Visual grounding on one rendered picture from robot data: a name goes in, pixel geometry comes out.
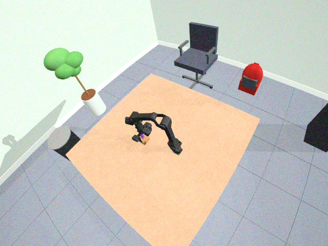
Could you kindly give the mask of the tan cube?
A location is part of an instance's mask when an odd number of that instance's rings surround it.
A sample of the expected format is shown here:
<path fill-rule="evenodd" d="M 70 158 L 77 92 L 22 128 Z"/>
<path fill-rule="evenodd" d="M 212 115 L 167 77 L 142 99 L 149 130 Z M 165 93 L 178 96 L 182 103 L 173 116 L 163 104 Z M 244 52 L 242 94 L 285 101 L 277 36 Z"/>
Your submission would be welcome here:
<path fill-rule="evenodd" d="M 144 135 L 144 134 L 143 134 L 143 135 Z M 140 139 L 141 139 L 142 144 L 143 144 L 144 146 L 145 146 L 146 143 L 150 140 L 149 136 L 146 136 L 146 135 L 144 135 L 144 139 L 142 139 L 141 136 L 140 136 Z"/>

